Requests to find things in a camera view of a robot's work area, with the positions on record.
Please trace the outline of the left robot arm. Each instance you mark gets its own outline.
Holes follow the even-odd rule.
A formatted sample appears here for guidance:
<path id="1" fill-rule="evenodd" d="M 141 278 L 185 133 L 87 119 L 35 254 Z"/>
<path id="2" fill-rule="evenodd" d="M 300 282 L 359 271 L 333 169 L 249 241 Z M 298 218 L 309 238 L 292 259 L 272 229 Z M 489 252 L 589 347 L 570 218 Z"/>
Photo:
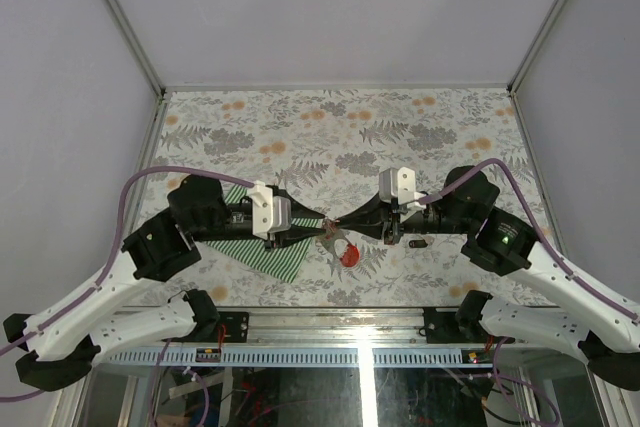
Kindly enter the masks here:
<path id="1" fill-rule="evenodd" d="M 244 181 L 244 196 L 228 204 L 222 185 L 239 184 L 238 179 L 200 170 L 185 174 L 168 194 L 167 208 L 128 237 L 115 235 L 106 265 L 92 277 L 38 314 L 4 320 L 9 346 L 24 352 L 15 363 L 23 384 L 53 392 L 119 352 L 161 340 L 204 342 L 217 336 L 220 314 L 204 290 L 188 290 L 145 312 L 116 315 L 134 297 L 199 262 L 198 243 L 256 240 L 273 252 L 322 232 L 297 225 L 322 215 L 279 187 Z"/>

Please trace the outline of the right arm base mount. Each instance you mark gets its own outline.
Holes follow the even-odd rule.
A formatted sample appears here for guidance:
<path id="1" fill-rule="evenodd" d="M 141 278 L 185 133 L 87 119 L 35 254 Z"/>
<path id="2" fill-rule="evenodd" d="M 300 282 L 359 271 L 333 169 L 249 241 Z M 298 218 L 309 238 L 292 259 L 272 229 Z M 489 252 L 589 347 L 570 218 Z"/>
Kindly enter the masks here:
<path id="1" fill-rule="evenodd" d="M 423 325 L 418 329 L 418 335 L 427 344 L 462 344 L 474 341 L 456 320 L 456 308 L 423 307 Z"/>

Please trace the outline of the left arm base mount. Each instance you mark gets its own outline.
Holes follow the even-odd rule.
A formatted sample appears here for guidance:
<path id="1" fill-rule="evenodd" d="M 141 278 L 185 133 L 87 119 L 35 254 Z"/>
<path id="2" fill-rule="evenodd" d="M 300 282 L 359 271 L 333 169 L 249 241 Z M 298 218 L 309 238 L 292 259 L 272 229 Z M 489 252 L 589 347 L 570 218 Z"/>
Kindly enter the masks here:
<path id="1" fill-rule="evenodd" d="M 249 333 L 249 320 L 250 314 L 248 312 L 222 312 L 217 325 L 218 342 L 221 345 L 228 343 L 246 343 Z"/>

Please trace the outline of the red keyring fob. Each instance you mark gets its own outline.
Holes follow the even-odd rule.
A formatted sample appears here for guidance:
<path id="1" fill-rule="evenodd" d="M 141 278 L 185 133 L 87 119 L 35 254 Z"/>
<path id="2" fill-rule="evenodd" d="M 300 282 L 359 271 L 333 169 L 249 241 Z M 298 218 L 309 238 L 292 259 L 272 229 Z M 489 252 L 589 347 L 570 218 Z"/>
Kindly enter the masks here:
<path id="1" fill-rule="evenodd" d="M 317 240 L 342 267 L 353 268 L 359 263 L 359 249 L 341 229 L 327 230 L 318 236 Z"/>

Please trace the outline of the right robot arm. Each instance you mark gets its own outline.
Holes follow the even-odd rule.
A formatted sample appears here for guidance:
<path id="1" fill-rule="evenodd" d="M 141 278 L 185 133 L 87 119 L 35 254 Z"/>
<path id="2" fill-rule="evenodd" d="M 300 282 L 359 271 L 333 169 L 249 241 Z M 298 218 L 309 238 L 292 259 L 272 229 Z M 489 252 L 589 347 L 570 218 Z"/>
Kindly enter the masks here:
<path id="1" fill-rule="evenodd" d="M 568 355 L 621 389 L 639 388 L 639 305 L 567 260 L 534 216 L 496 207 L 499 188 L 479 166 L 457 167 L 435 194 L 415 187 L 411 170 L 381 173 L 379 191 L 337 219 L 339 227 L 397 244 L 405 235 L 461 235 L 476 267 L 542 294 L 555 310 L 518 306 L 479 290 L 458 307 L 454 327 L 467 341 L 513 338 Z"/>

